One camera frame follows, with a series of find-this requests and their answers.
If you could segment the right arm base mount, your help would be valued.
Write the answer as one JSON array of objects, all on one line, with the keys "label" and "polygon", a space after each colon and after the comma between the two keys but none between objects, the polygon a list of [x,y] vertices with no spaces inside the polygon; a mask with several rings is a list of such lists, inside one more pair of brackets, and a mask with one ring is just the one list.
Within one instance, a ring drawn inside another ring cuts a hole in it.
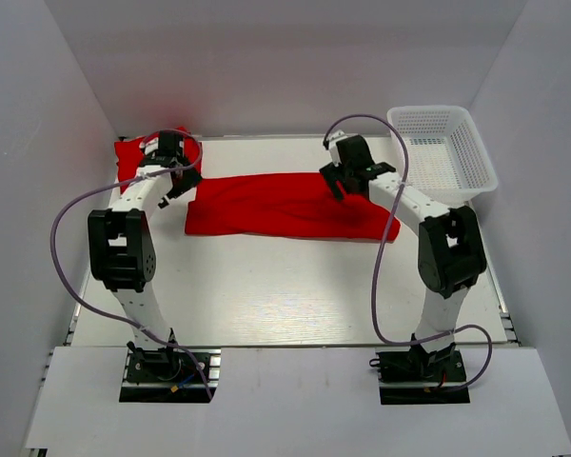
[{"label": "right arm base mount", "polygon": [[455,350],[428,375],[413,369],[404,351],[377,352],[369,361],[377,370],[382,406],[464,405],[470,403],[468,388],[453,391],[467,381],[463,358]]}]

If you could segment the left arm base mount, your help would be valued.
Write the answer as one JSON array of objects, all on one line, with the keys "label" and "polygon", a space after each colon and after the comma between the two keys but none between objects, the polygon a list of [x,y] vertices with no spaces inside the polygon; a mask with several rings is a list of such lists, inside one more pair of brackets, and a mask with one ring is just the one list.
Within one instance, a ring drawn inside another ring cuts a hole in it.
[{"label": "left arm base mount", "polygon": [[193,351],[196,362],[172,348],[143,350],[129,344],[119,402],[122,404],[208,404],[219,382],[221,351]]}]

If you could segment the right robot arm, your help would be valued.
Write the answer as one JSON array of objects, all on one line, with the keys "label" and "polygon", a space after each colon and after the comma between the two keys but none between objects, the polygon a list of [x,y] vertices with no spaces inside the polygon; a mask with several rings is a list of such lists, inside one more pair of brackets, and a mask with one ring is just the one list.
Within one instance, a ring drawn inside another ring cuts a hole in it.
[{"label": "right robot arm", "polygon": [[448,360],[469,290],[486,270],[478,219],[468,206],[451,208],[411,186],[409,162],[402,172],[373,160],[361,135],[340,130],[328,134],[323,146],[331,162],[320,169],[338,200],[360,195],[389,211],[389,223],[399,220],[418,237],[417,266],[425,286],[419,324],[411,335],[413,368],[427,372]]}]

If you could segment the folded red t-shirt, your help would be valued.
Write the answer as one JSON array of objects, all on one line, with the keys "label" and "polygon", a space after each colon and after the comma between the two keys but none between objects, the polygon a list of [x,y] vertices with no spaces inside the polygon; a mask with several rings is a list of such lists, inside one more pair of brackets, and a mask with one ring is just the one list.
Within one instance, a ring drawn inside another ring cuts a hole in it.
[{"label": "folded red t-shirt", "polygon": [[[191,163],[195,164],[195,168],[198,171],[201,171],[202,160],[199,159],[201,154],[200,144],[192,138],[185,127],[178,127],[177,130],[183,132],[183,134],[179,134],[179,137],[184,140],[185,156]],[[117,179],[119,182],[132,179],[135,176],[136,170],[144,156],[140,145],[145,140],[154,140],[157,136],[158,132],[155,131],[147,135],[140,135],[130,139],[121,139],[114,143],[114,152],[117,160]]]}]

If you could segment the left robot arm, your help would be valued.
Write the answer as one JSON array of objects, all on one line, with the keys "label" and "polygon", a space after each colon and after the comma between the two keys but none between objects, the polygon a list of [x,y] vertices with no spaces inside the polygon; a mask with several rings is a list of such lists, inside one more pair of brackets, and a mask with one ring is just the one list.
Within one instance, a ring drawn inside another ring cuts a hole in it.
[{"label": "left robot arm", "polygon": [[155,368],[169,377],[179,368],[173,344],[176,337],[160,310],[151,281],[157,260],[149,219],[197,187],[202,176],[187,153],[201,150],[186,131],[160,130],[140,143],[142,160],[136,182],[127,184],[107,209],[89,214],[91,274],[103,283],[134,323],[134,340],[128,344],[141,367]]}]

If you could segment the red t-shirt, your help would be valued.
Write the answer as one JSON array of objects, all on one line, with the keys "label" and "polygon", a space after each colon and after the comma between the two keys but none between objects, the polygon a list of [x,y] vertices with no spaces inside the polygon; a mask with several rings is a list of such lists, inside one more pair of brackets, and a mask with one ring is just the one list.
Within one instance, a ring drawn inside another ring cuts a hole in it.
[{"label": "red t-shirt", "polygon": [[185,234],[379,241],[388,217],[363,196],[336,199],[318,172],[243,175],[197,187]]},{"label": "red t-shirt", "polygon": [[[198,171],[201,171],[202,160],[199,159],[201,154],[200,144],[192,138],[185,127],[178,127],[177,130],[183,132],[183,134],[179,134],[179,137],[184,140],[185,156],[191,163],[195,164],[195,168]],[[121,139],[114,143],[114,152],[117,160],[117,179],[119,182],[132,179],[135,176],[136,170],[144,156],[140,145],[145,140],[154,140],[157,136],[158,132],[155,131],[147,135],[140,135],[130,139]]]}]

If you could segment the white plastic basket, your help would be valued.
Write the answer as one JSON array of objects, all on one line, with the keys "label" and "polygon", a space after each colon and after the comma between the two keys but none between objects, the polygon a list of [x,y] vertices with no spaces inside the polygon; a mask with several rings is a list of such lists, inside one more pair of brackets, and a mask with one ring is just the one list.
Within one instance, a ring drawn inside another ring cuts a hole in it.
[{"label": "white plastic basket", "polygon": [[393,138],[398,170],[409,157],[407,181],[448,205],[458,206],[494,191],[497,174],[467,109],[458,106],[405,106],[390,109],[387,121],[402,136]]}]

